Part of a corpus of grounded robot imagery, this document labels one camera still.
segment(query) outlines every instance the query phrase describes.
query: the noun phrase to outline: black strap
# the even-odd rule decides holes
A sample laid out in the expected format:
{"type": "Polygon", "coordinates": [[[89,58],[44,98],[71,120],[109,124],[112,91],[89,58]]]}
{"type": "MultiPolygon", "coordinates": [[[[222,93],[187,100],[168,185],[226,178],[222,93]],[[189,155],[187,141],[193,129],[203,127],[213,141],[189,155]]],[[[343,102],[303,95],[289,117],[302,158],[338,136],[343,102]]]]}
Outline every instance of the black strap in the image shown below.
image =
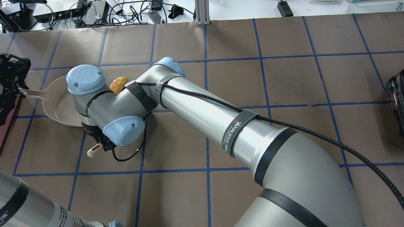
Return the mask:
{"type": "Polygon", "coordinates": [[[18,212],[27,199],[28,192],[28,184],[18,179],[18,186],[14,192],[14,195],[0,210],[0,226],[6,224],[15,215],[15,213],[18,212]]]}
{"type": "Polygon", "coordinates": [[[78,110],[77,110],[77,112],[78,112],[78,114],[80,114],[80,115],[83,116],[83,117],[86,117],[86,118],[89,118],[89,117],[90,117],[90,116],[88,116],[88,115],[85,115],[85,114],[80,113],[78,110]]]}
{"type": "Polygon", "coordinates": [[[176,73],[170,73],[166,77],[164,77],[163,79],[161,79],[159,82],[156,83],[155,90],[157,92],[159,92],[160,105],[162,107],[164,107],[165,109],[168,109],[168,108],[163,104],[163,101],[161,100],[161,94],[163,93],[163,84],[167,84],[168,81],[170,81],[171,79],[176,78],[176,77],[182,77],[182,76],[180,76],[176,73]]]}
{"type": "Polygon", "coordinates": [[[264,188],[259,197],[276,204],[307,227],[327,227],[327,225],[318,219],[313,213],[282,193],[269,188],[264,188]]]}
{"type": "Polygon", "coordinates": [[[222,138],[222,150],[234,157],[234,144],[241,130],[258,114],[248,109],[241,111],[229,124],[222,138]]]}
{"type": "Polygon", "coordinates": [[[147,112],[151,112],[157,107],[150,96],[136,81],[125,84],[125,87],[139,100],[140,104],[142,104],[147,112]]]}
{"type": "Polygon", "coordinates": [[[280,149],[280,147],[295,133],[295,130],[288,128],[283,130],[268,146],[267,150],[262,155],[257,169],[255,170],[254,180],[257,184],[262,186],[262,182],[264,180],[265,173],[271,163],[272,159],[280,149]]]}
{"type": "Polygon", "coordinates": [[[100,93],[94,95],[94,96],[90,99],[90,101],[88,101],[88,103],[87,103],[87,105],[86,105],[86,114],[88,115],[88,108],[89,108],[90,105],[94,102],[94,100],[95,100],[96,98],[100,97],[100,96],[103,95],[103,94],[111,93],[111,92],[114,93],[112,90],[104,90],[104,91],[101,91],[100,93]]]}

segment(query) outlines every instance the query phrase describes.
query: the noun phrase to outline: power adapter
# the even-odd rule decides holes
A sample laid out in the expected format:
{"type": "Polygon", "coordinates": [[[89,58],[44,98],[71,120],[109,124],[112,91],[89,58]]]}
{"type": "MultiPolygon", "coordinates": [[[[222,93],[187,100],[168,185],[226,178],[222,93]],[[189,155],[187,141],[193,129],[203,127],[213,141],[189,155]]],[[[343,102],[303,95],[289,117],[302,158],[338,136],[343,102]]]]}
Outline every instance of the power adapter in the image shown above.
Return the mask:
{"type": "Polygon", "coordinates": [[[281,0],[278,2],[278,10],[282,17],[293,17],[292,10],[290,9],[287,1],[281,0]]]}

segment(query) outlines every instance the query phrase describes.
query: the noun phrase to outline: wire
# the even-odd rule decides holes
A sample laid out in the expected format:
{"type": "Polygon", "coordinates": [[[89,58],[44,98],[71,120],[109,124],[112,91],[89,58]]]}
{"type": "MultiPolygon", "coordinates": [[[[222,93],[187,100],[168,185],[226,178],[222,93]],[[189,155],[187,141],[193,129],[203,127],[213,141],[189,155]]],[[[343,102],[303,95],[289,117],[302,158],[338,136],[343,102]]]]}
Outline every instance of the wire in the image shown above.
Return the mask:
{"type": "MultiPolygon", "coordinates": [[[[155,86],[156,85],[156,83],[138,83],[138,84],[139,85],[145,85],[145,86],[155,86]]],[[[186,95],[191,95],[191,96],[194,96],[194,97],[200,97],[200,98],[204,98],[204,99],[207,99],[207,100],[214,101],[214,102],[216,102],[216,103],[218,103],[218,104],[220,104],[222,106],[225,106],[227,108],[230,108],[230,109],[232,109],[232,110],[234,110],[234,111],[236,111],[238,113],[243,111],[242,109],[240,109],[240,108],[238,108],[236,106],[228,104],[228,103],[226,103],[226,102],[224,102],[222,100],[210,97],[208,95],[204,95],[204,94],[197,93],[197,92],[192,92],[192,91],[187,91],[187,90],[181,90],[181,89],[175,88],[175,87],[167,85],[167,84],[163,84],[162,87],[163,88],[166,87],[166,88],[169,88],[171,90],[174,90],[174,91],[177,91],[179,93],[186,94],[186,95]]],[[[365,163],[369,168],[371,168],[371,170],[373,170],[377,174],[377,176],[379,176],[383,180],[383,182],[393,192],[393,194],[397,198],[398,202],[400,203],[401,208],[404,210],[404,197],[402,196],[400,191],[398,191],[397,187],[393,184],[393,182],[391,182],[391,180],[382,171],[380,171],[379,168],[377,168],[371,161],[369,161],[367,158],[365,158],[359,152],[355,151],[354,149],[348,147],[347,145],[345,145],[345,144],[343,144],[343,143],[341,143],[339,141],[336,141],[336,140],[334,140],[334,139],[332,139],[330,137],[327,137],[325,135],[322,135],[320,133],[314,132],[314,131],[312,131],[310,129],[307,129],[307,128],[304,128],[304,127],[300,127],[300,126],[290,124],[290,123],[286,123],[286,122],[281,122],[281,121],[274,120],[274,119],[271,119],[271,118],[266,118],[266,117],[263,117],[263,116],[260,116],[260,115],[258,115],[256,118],[259,119],[259,120],[263,120],[263,121],[266,121],[266,122],[273,123],[273,124],[278,124],[278,125],[282,125],[282,126],[285,126],[285,127],[288,127],[288,128],[293,128],[293,129],[296,129],[296,130],[299,130],[299,131],[302,131],[302,132],[309,133],[309,134],[311,134],[311,135],[313,135],[315,137],[318,137],[318,138],[320,138],[322,140],[325,140],[325,141],[327,141],[327,142],[329,142],[331,144],[334,144],[335,146],[338,146],[338,147],[346,150],[347,152],[353,154],[355,157],[357,157],[359,160],[361,160],[363,163],[365,163]]]]}
{"type": "Polygon", "coordinates": [[[57,22],[61,20],[62,17],[59,17],[57,20],[55,20],[52,25],[50,26],[49,30],[53,30],[53,27],[56,25],[57,22]]]}
{"type": "Polygon", "coordinates": [[[69,29],[69,28],[67,27],[67,23],[66,23],[66,16],[69,14],[69,11],[72,10],[73,6],[76,5],[76,4],[79,4],[79,3],[87,4],[87,7],[88,7],[89,5],[91,5],[91,2],[88,2],[88,3],[87,3],[87,2],[75,2],[75,3],[73,3],[73,5],[69,8],[69,10],[67,10],[67,12],[66,12],[66,14],[65,14],[65,17],[64,17],[66,29],[69,29]]]}
{"type": "MultiPolygon", "coordinates": [[[[144,1],[133,1],[133,2],[121,2],[121,3],[118,3],[118,4],[114,5],[114,6],[111,8],[111,12],[113,11],[113,9],[114,9],[116,6],[123,5],[123,4],[127,4],[127,3],[138,3],[138,2],[141,2],[141,3],[142,3],[141,8],[140,8],[140,9],[142,9],[143,3],[145,3],[145,2],[158,2],[158,1],[144,0],[144,1]]],[[[164,4],[164,5],[168,5],[168,6],[174,6],[173,4],[168,4],[168,3],[165,3],[165,2],[158,2],[158,3],[164,4]]],[[[185,8],[183,8],[183,9],[184,9],[185,11],[189,12],[190,14],[194,15],[193,12],[191,12],[191,11],[185,9],[185,8]]],[[[109,19],[108,19],[108,21],[111,22],[111,14],[109,14],[109,19]]]]}
{"type": "Polygon", "coordinates": [[[163,9],[164,15],[166,16],[166,23],[168,23],[167,13],[166,10],[164,9],[164,5],[161,5],[161,8],[163,9]]]}
{"type": "Polygon", "coordinates": [[[48,6],[48,4],[45,4],[45,6],[48,7],[50,9],[50,12],[52,13],[52,20],[49,22],[49,27],[46,29],[48,31],[51,28],[53,22],[55,21],[55,13],[50,8],[50,6],[48,6]]]}
{"type": "Polygon", "coordinates": [[[130,160],[131,158],[133,158],[133,157],[140,151],[140,149],[141,149],[142,146],[143,146],[143,143],[144,143],[144,138],[142,139],[142,143],[141,143],[140,146],[137,148],[137,150],[135,151],[135,153],[134,153],[133,155],[131,155],[130,157],[128,157],[128,158],[119,159],[119,158],[116,156],[116,154],[115,154],[115,148],[112,148],[112,155],[114,156],[114,159],[117,160],[118,162],[126,162],[126,161],[130,160]]]}
{"type": "Polygon", "coordinates": [[[122,25],[122,23],[126,23],[126,22],[129,22],[131,20],[132,20],[132,18],[127,19],[126,21],[119,22],[119,23],[112,23],[112,22],[111,23],[95,23],[95,24],[87,25],[85,27],[125,26],[125,25],[122,25]]]}

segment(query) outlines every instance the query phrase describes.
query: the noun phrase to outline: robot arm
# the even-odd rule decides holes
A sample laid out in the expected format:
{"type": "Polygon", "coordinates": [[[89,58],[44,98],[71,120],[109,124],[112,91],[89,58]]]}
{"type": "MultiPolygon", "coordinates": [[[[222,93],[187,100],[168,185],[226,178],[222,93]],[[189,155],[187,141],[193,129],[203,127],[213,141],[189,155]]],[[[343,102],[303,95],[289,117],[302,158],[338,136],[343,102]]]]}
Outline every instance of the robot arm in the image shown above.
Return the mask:
{"type": "Polygon", "coordinates": [[[249,167],[264,190],[236,226],[363,224],[352,186],[320,146],[293,129],[279,130],[255,119],[257,114],[251,111],[238,113],[211,100],[163,88],[167,84],[222,100],[186,80],[171,58],[127,83],[119,95],[92,65],[73,68],[67,84],[85,130],[97,131],[98,142],[100,138],[108,141],[103,144],[105,150],[134,142],[145,128],[143,119],[161,104],[249,167]]]}

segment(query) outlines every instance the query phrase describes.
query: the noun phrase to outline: printed label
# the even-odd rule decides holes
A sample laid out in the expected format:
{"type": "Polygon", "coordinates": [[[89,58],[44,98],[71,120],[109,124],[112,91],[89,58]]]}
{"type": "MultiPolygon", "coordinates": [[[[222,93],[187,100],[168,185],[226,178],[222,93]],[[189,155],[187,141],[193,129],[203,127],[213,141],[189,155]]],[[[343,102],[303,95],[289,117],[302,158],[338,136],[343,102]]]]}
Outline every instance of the printed label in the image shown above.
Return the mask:
{"type": "Polygon", "coordinates": [[[77,223],[82,227],[90,227],[90,225],[80,217],[73,215],[70,211],[59,206],[57,203],[53,203],[55,204],[55,210],[48,227],[73,227],[73,223],[77,223]]]}

